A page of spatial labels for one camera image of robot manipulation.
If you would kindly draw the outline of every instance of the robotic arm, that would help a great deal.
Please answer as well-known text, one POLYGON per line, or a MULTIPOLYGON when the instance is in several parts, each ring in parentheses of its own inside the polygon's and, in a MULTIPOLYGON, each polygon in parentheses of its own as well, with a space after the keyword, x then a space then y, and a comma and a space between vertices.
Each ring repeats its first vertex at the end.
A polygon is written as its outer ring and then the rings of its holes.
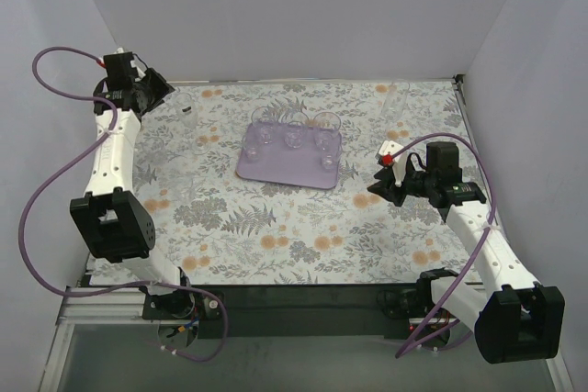
MULTIPOLYGON (((489 207, 478 185, 462 181, 458 147, 453 142, 428 143, 426 164, 416 153, 394 156, 402 148, 395 141, 382 144, 377 157, 383 168, 367 190, 397 207, 407 196, 426 197, 472 254, 488 227, 489 207), (414 155, 423 170, 415 170, 414 155)), ((554 357, 564 309, 558 288, 541 285, 497 229, 491 229, 474 265, 486 295, 461 282, 443 308, 474 332, 484 359, 503 363, 554 357)), ((417 286, 429 309, 447 295, 456 276, 445 269, 421 274, 417 286)))
MULTIPOLYGON (((118 112, 118 125, 96 150, 94 167, 84 197, 73 199, 70 213, 90 252, 131 270, 140 280, 189 286, 187 276, 155 248, 155 227, 147 210, 132 193, 134 145, 141 118, 163 103, 174 88, 153 68, 143 73, 133 54, 120 50, 104 57, 107 77, 94 96, 112 101, 118 112), (104 84, 107 91, 102 92, 104 84)), ((112 119, 112 110, 96 103, 97 136, 100 138, 112 119)), ((161 286, 142 289, 151 301, 175 317, 187 317, 193 295, 161 286)))

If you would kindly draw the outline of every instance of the white wall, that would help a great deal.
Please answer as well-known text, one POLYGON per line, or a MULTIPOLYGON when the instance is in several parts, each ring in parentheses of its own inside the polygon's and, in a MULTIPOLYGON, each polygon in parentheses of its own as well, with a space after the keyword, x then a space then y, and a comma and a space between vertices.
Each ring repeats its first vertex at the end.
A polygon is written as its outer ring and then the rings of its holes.
MULTIPOLYGON (((53 45, 103 54, 115 49, 92 0, 2 0, 0 2, 0 390, 37 390, 61 298, 28 274, 17 250, 17 224, 26 200, 95 136, 92 107, 72 103, 38 86, 33 56, 53 45)), ((75 55, 48 56, 45 78, 58 87, 88 94, 100 68, 75 55)), ((30 218, 28 245, 35 264, 57 286, 83 272, 87 250, 69 216, 69 200, 84 192, 85 163, 42 196, 30 218)))
POLYGON ((507 0, 466 76, 513 248, 566 298, 561 347, 588 390, 588 0, 507 0))
POLYGON ((95 0, 171 80, 464 73, 504 0, 95 0))

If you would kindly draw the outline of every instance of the floral tablecloth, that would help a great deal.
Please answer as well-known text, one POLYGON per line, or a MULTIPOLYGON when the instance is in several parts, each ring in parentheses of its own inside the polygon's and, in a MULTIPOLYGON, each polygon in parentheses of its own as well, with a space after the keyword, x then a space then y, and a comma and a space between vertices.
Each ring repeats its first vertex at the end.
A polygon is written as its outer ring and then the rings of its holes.
MULTIPOLYGON (((398 84, 399 89, 406 84, 398 84)), ((426 200, 396 208, 366 187, 385 139, 406 144, 431 132, 467 137, 450 82, 411 84, 401 119, 379 116, 388 86, 359 83, 210 84, 179 87, 198 101, 198 133, 167 103, 143 119, 134 191, 153 216, 156 246, 193 284, 413 282, 427 268, 460 269, 468 255, 426 200), (245 181, 235 174, 251 113, 271 106, 343 120, 345 152, 332 190, 245 181), (196 154, 196 143, 209 150, 196 154)), ((424 154, 424 145, 417 149, 424 154)), ((461 148, 464 179, 481 184, 461 148)), ((106 261, 88 263, 91 285, 133 280, 106 261)), ((474 273, 470 279, 476 279, 474 273)))

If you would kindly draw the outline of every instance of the purple tray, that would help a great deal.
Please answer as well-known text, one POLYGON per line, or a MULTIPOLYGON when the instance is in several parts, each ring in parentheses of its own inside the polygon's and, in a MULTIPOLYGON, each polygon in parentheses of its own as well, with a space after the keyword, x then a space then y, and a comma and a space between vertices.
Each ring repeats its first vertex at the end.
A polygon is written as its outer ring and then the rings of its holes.
MULTIPOLYGON (((250 124, 247 131, 253 130, 250 124)), ((341 134, 337 142, 341 144, 341 134)), ((322 167, 321 151, 314 143, 313 128, 306 132, 304 144, 292 149, 284 141, 284 127, 279 125, 277 139, 262 146, 262 156, 258 161, 250 162, 241 150, 237 174, 254 181, 329 189, 337 185, 339 167, 332 170, 322 167)))

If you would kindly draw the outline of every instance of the gray floor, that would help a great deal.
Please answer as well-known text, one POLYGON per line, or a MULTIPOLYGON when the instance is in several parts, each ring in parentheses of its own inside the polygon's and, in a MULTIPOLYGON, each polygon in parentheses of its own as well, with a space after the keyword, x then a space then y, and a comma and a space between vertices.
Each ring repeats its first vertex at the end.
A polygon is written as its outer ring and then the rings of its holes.
MULTIPOLYGON (((377 337, 230 339, 217 360, 197 365, 147 341, 156 327, 77 326, 60 390, 80 391, 552 391, 543 361, 486 364, 469 342, 434 357, 377 337)), ((216 342, 195 342, 204 353, 216 342)))

